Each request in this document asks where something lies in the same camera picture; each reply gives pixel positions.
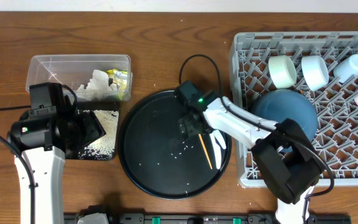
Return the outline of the dark blue plate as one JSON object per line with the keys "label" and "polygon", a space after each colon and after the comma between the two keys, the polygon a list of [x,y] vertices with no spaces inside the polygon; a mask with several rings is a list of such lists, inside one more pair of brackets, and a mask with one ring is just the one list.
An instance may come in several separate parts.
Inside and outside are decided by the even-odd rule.
{"label": "dark blue plate", "polygon": [[279,123],[296,121],[311,142],[318,128],[318,117],[312,103],[300,93],[281,89],[268,92],[251,107],[252,114]]}

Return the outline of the round black tray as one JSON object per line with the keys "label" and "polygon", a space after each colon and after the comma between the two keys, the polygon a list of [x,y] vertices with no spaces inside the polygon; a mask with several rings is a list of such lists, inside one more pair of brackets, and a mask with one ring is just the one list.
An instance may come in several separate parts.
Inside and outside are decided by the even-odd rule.
{"label": "round black tray", "polygon": [[229,163],[231,137],[223,136],[227,148],[217,169],[210,138],[202,135],[211,170],[199,137],[185,139],[180,134],[178,120],[185,113],[174,91],[165,90],[140,100],[121,124],[117,151],[122,168],[149,195],[169,200],[194,197],[211,188]]}

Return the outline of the yellow green snack wrapper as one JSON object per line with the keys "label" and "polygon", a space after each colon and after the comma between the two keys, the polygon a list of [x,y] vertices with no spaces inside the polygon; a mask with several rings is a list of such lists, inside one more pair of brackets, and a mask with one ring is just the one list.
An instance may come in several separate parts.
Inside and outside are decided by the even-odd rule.
{"label": "yellow green snack wrapper", "polygon": [[128,87],[128,72],[120,71],[116,68],[107,70],[106,73],[109,77],[109,86],[113,91],[117,92],[117,99],[123,100],[125,92]]}

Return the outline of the white rice heap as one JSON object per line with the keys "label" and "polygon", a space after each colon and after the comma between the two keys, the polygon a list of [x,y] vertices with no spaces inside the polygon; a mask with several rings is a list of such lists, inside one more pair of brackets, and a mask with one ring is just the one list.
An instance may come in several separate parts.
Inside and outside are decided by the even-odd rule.
{"label": "white rice heap", "polygon": [[115,156],[119,112],[94,110],[94,113],[106,134],[82,149],[78,153],[78,158],[82,160],[108,161]]}

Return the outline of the light blue bowl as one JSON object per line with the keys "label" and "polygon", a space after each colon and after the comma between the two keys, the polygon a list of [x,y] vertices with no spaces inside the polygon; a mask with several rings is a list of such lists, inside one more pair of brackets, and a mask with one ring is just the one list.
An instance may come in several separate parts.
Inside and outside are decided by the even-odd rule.
{"label": "light blue bowl", "polygon": [[311,91],[319,90],[329,81],[329,73],[322,57],[307,56],[301,59],[301,69],[308,88]]}

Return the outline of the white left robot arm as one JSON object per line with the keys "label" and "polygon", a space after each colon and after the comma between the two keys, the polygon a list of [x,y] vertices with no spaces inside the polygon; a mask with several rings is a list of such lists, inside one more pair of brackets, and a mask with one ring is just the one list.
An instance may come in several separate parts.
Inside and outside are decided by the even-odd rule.
{"label": "white left robot arm", "polygon": [[8,141],[18,151],[21,223],[63,223],[66,151],[77,151],[106,134],[92,111],[71,114],[26,111],[12,124]]}

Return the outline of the clear plastic waste bin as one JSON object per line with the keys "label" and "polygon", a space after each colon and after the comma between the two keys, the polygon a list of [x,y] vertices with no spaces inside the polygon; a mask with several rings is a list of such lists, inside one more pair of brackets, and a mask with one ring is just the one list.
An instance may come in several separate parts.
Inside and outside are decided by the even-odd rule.
{"label": "clear plastic waste bin", "polygon": [[80,85],[86,86],[93,76],[93,70],[106,72],[111,69],[128,72],[128,87],[123,100],[118,100],[113,93],[103,100],[127,101],[131,98],[132,69],[131,58],[125,54],[69,54],[69,55],[36,55],[32,57],[27,74],[25,89],[40,83],[60,83],[67,85],[75,93]]}

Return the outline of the white tissue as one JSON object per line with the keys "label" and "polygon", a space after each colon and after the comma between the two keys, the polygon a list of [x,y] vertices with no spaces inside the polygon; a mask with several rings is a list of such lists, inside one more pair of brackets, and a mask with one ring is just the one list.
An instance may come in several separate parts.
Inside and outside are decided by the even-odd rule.
{"label": "white tissue", "polygon": [[93,76],[86,86],[80,85],[76,91],[78,98],[88,101],[103,100],[113,93],[117,93],[117,85],[109,83],[109,75],[101,70],[93,70]]}

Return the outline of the black rail with green clips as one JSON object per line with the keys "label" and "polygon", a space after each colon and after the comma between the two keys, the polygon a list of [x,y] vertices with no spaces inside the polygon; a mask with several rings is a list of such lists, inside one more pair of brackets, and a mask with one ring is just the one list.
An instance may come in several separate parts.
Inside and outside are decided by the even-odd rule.
{"label": "black rail with green clips", "polygon": [[[64,214],[64,223],[77,223],[79,214]],[[113,224],[278,224],[274,215],[249,214],[245,216],[224,215],[144,215],[142,213],[123,213],[119,216],[108,216],[108,223]],[[351,224],[349,216],[310,215],[309,224]]]}

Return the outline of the light green bowl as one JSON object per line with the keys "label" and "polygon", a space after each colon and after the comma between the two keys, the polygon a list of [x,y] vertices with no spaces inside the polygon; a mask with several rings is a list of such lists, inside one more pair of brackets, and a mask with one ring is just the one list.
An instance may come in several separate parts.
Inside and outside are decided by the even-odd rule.
{"label": "light green bowl", "polygon": [[296,83],[296,69],[287,55],[270,57],[268,70],[273,84],[278,89],[290,88]]}

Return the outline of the white plastic spoon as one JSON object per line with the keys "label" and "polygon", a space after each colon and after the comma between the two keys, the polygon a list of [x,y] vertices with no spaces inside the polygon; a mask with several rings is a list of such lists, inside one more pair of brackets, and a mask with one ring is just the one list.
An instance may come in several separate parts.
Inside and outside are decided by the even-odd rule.
{"label": "white plastic spoon", "polygon": [[213,131],[213,135],[215,137],[215,139],[217,140],[218,144],[220,145],[220,147],[222,149],[226,149],[227,146],[226,146],[226,142],[225,142],[225,139],[223,138],[223,135],[221,134],[221,132],[217,129],[215,129]]}

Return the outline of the light blue cup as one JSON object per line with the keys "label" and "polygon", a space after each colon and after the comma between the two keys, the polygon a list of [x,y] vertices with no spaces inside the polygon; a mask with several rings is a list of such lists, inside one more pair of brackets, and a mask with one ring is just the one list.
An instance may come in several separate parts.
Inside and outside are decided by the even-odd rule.
{"label": "light blue cup", "polygon": [[339,63],[334,68],[333,74],[339,78],[340,83],[345,83],[351,77],[358,76],[358,54],[351,55]]}

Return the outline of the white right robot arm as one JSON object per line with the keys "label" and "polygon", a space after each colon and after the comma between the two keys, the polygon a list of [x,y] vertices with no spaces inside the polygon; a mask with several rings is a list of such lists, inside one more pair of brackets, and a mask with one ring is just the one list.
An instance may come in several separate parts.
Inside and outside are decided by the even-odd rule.
{"label": "white right robot arm", "polygon": [[260,118],[215,92],[175,93],[189,111],[180,120],[189,136],[222,131],[250,148],[268,189],[278,199],[280,223],[306,223],[308,207],[326,163],[317,155],[300,126],[291,119],[281,123]]}

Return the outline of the grey dishwasher rack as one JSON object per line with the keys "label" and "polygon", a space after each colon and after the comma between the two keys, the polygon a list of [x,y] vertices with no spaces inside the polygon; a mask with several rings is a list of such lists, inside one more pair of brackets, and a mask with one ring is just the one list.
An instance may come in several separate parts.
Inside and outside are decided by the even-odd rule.
{"label": "grey dishwasher rack", "polygon": [[287,55],[297,72],[293,90],[313,104],[318,128],[312,141],[319,156],[334,173],[335,184],[358,187],[358,76],[340,83],[330,77],[328,84],[311,91],[305,82],[301,59],[318,55],[329,73],[351,55],[358,54],[358,31],[341,32],[240,32],[229,51],[229,73],[234,103],[245,110],[275,85],[269,74],[272,56]]}

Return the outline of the black square waste bin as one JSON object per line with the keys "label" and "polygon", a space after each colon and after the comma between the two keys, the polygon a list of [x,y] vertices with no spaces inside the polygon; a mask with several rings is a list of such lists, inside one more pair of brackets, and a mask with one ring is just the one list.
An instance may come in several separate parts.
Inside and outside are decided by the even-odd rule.
{"label": "black square waste bin", "polygon": [[93,111],[106,134],[88,146],[76,151],[67,150],[65,159],[108,161],[115,157],[120,102],[79,102],[80,111]]}

